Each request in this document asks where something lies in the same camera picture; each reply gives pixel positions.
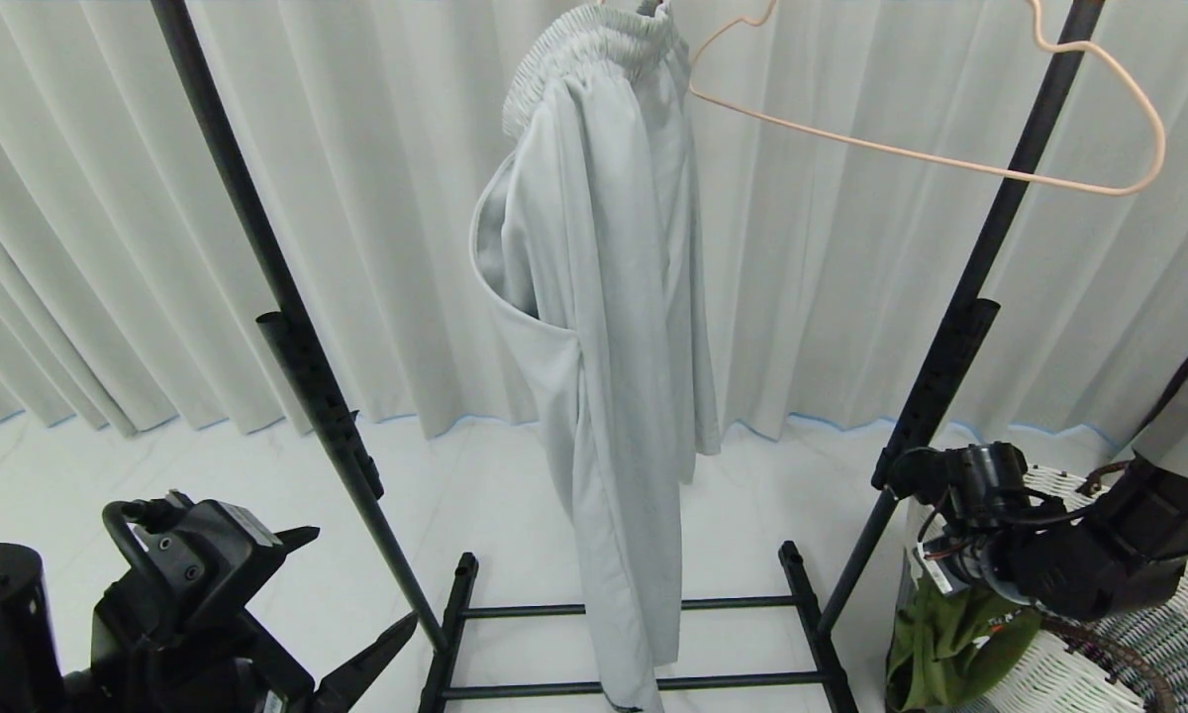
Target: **laundry basket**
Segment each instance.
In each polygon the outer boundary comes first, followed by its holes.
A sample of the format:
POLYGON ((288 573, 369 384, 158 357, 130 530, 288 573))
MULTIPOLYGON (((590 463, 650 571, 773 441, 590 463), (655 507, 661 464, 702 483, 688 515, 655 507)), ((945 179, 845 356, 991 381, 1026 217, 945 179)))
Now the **laundry basket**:
MULTIPOLYGON (((1081 507, 1091 497, 1075 492, 1083 478, 1063 471, 1034 466, 1025 482, 1050 496, 1063 497, 1069 509, 1081 507)), ((905 553, 908 581, 920 578, 912 555, 915 541, 929 507, 911 503, 906 515, 905 553)), ((942 525, 929 525, 936 537, 942 525)), ((1188 713, 1188 568, 1178 594, 1159 608, 1117 614, 1088 626, 1092 632, 1133 650, 1169 682, 1178 713, 1188 713)), ((984 699, 946 713, 1142 713, 1145 700, 1155 700, 1151 684, 1138 669, 1092 646, 1066 644, 1042 631, 1025 651, 1018 667, 984 699)))

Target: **rack pole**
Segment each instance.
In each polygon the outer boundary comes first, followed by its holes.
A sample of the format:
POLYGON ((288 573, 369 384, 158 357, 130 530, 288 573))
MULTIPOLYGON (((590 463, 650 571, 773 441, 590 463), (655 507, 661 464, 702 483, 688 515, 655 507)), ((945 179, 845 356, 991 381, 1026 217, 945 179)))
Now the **rack pole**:
MULTIPOLYGON (((1101 0, 1073 0, 1064 26, 1060 31, 1060 42, 1091 39, 1104 8, 1105 2, 1101 0)), ((1048 147, 1048 140, 1051 139, 1051 131, 1061 118, 1061 109, 1064 109, 1066 100, 1069 99, 1069 89, 1073 87, 1074 77, 1079 75, 1081 64, 1082 52, 1054 55, 1049 61, 1034 107, 1025 119, 1024 131, 1020 132, 1020 139, 1012 152, 1009 163, 1011 170, 1034 172, 1037 169, 1043 151, 1048 147)), ((859 541, 853 545, 848 563, 835 582, 833 597, 823 610, 819 627, 824 636, 830 633, 845 604, 853 594, 853 587, 858 585, 884 529, 889 526, 898 498, 906 496, 889 487, 889 467, 908 449, 928 446, 929 441, 933 441, 939 425, 946 419, 955 392, 968 373, 973 358, 978 355, 980 342, 986 337, 994 313, 998 311, 998 304, 979 299, 978 296, 986 284, 1003 239, 1007 238, 1020 200, 1025 197, 1025 190, 1029 188, 1029 182, 1016 179, 1003 179, 998 187, 986 222, 982 223, 982 229, 973 245, 968 264, 960 276, 946 315, 942 315, 937 334, 929 347, 929 355, 921 365, 920 374, 911 386, 911 393, 906 397, 897 424, 893 425, 893 434, 889 437, 887 446, 876 461, 871 484, 879 488, 880 496, 871 510, 859 541)))
POLYGON ((259 328, 299 397, 299 404, 308 414, 343 487, 353 498, 353 505, 369 531, 369 537, 386 560, 400 592, 418 614, 418 623, 426 632, 426 638, 436 646, 436 652, 443 652, 449 648, 449 638, 444 636, 435 612, 431 612, 418 578, 409 566, 400 543, 396 541, 383 507, 378 505, 378 498, 383 497, 378 469, 366 452, 365 443, 360 441, 360 433, 354 423, 355 414, 348 411, 343 391, 317 337, 317 329, 304 307, 299 288, 296 288, 282 247, 277 244, 277 235, 273 234, 259 191, 255 190, 246 159, 233 134, 228 114, 220 101, 185 1, 151 2, 181 83, 194 107, 202 137, 210 149, 210 157, 215 159, 216 170, 220 171, 220 179, 228 190, 228 197, 233 200, 238 220, 264 270, 264 279, 267 279, 268 288, 277 298, 278 311, 260 316, 259 328))

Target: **white curtain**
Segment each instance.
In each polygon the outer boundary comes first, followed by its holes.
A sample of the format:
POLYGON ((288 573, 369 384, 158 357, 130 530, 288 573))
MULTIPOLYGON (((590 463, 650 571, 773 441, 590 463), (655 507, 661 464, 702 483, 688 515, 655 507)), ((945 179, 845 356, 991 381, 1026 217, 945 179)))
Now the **white curtain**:
MULTIPOLYGON (((636 5, 628 0, 613 4, 636 5)), ((695 45, 764 0, 674 0, 695 45)), ((476 302, 473 202, 500 105, 573 0, 191 2, 228 118, 335 373, 368 419, 533 417, 476 302)), ((1051 1, 1060 31, 1067 0, 1051 1)), ((777 116, 1005 164, 1045 56, 1024 1, 784 1, 697 70, 777 116)), ((1188 2, 1097 29, 1167 122, 1137 197, 1034 187, 984 294, 1003 304, 952 414, 996 437, 1124 441, 1188 352, 1188 2)), ((998 181, 694 105, 721 409, 897 415, 998 181)), ((1042 171, 1129 184, 1144 119, 1088 58, 1042 171)), ((253 320, 273 299, 144 2, 0 2, 0 419, 125 433, 176 415, 307 428, 253 320)))

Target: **white wicker basket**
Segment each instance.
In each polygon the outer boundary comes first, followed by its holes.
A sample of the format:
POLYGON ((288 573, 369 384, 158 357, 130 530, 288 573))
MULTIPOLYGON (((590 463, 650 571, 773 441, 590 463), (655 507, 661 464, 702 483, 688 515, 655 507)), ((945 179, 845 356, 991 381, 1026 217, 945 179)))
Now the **white wicker basket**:
MULTIPOLYGON (((1066 506, 1081 507, 1089 500, 1074 492, 1083 478, 1034 466, 1025 482, 1050 496, 1063 497, 1066 506)), ((920 567, 911 551, 915 538, 929 515, 929 507, 911 501, 906 513, 905 547, 911 574, 920 567)), ((929 537, 942 531, 940 520, 929 525, 929 537)), ((1173 684, 1178 712, 1188 713, 1188 568, 1178 594, 1167 605, 1149 612, 1124 614, 1093 626, 1098 635, 1140 651, 1173 684)), ((1137 690, 1143 682, 1133 671, 1120 674, 1123 682, 1108 682, 1108 675, 1086 656, 1072 654, 1064 642, 1040 632, 1018 667, 988 692, 986 700, 960 708, 961 713, 1143 713, 1144 700, 1137 690)))

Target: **empty hanger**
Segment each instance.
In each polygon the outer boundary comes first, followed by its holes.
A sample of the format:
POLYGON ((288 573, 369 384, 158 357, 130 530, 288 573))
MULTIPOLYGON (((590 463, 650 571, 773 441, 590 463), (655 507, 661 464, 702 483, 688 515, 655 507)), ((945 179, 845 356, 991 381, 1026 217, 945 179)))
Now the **empty hanger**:
MULTIPOLYGON (((1144 111, 1144 115, 1148 118, 1149 125, 1152 127, 1152 164, 1149 166, 1148 175, 1142 177, 1142 179, 1136 182, 1136 184, 1125 188, 1114 188, 1110 185, 1091 184, 1091 182, 1057 179, 1057 177, 1051 177, 1051 176, 1028 175, 1028 172, 1023 171, 1011 171, 1009 169, 1001 169, 998 166, 988 166, 986 165, 986 163, 960 162, 960 159, 958 158, 937 157, 934 153, 922 153, 920 151, 911 151, 910 149, 899 149, 897 147, 897 145, 884 145, 884 144, 877 144, 874 140, 854 139, 852 135, 843 135, 829 131, 823 131, 820 130, 820 127, 807 127, 803 125, 798 125, 797 122, 785 121, 785 119, 781 119, 778 116, 770 116, 767 114, 763 114, 762 112, 756 112, 754 109, 739 107, 738 105, 729 103, 729 101, 726 101, 723 99, 718 99, 716 96, 699 90, 695 87, 694 74, 691 76, 691 82, 690 82, 690 93, 697 96, 699 99, 702 99, 703 101, 710 101, 713 105, 718 105, 718 107, 726 107, 727 109, 733 109, 734 112, 739 112, 740 114, 747 114, 748 116, 762 119, 762 121, 772 122, 772 125, 776 126, 802 131, 805 132, 807 134, 821 135, 824 139, 841 140, 845 141, 845 144, 852 144, 854 146, 862 146, 865 149, 876 149, 878 151, 885 151, 887 153, 896 153, 898 154, 898 157, 920 158, 923 159, 924 162, 931 162, 934 164, 941 164, 943 166, 969 169, 973 171, 986 172, 986 175, 992 175, 992 176, 1011 177, 1011 179, 1018 179, 1025 182, 1041 182, 1042 184, 1045 185, 1056 185, 1060 188, 1085 190, 1087 191, 1087 194, 1130 195, 1130 194, 1137 194, 1138 191, 1145 189, 1145 187, 1148 187, 1148 184, 1150 184, 1152 179, 1155 179, 1156 176, 1159 175, 1159 172, 1162 171, 1162 164, 1165 162, 1165 127, 1162 126, 1162 118, 1158 116, 1156 109, 1152 108, 1150 99, 1144 94, 1144 90, 1140 89, 1140 86, 1137 84, 1137 82, 1126 71, 1126 69, 1123 68, 1123 64, 1118 63, 1118 59, 1114 59, 1113 55, 1106 52, 1100 45, 1086 40, 1066 42, 1066 44, 1050 44, 1050 42, 1043 39, 1043 5, 1041 4, 1041 0, 1028 0, 1028 1, 1029 5, 1034 8, 1034 44, 1038 46, 1038 50, 1043 50, 1043 52, 1050 52, 1053 55, 1057 55, 1061 52, 1087 52, 1089 55, 1095 55, 1095 57, 1100 57, 1105 62, 1106 67, 1110 68, 1111 71, 1113 71, 1114 75, 1118 76, 1120 81, 1123 81, 1123 84, 1126 87, 1126 89, 1131 93, 1133 99, 1136 99, 1137 103, 1140 105, 1140 108, 1144 111)), ((775 13, 775 7, 778 4, 779 0, 770 0, 770 5, 766 6, 765 13, 762 14, 760 19, 753 19, 747 17, 747 14, 745 14, 745 17, 735 18, 729 23, 726 23, 725 26, 721 26, 721 29, 718 29, 716 32, 713 32, 712 37, 708 37, 708 39, 706 39, 703 44, 699 46, 699 50, 695 50, 695 55, 690 59, 691 67, 695 68, 699 65, 699 58, 701 58, 704 51, 708 50, 708 45, 712 45, 713 40, 715 40, 718 37, 721 37, 726 31, 728 31, 728 29, 738 26, 738 24, 746 24, 747 26, 752 27, 764 26, 764 24, 770 19, 770 15, 775 13)))

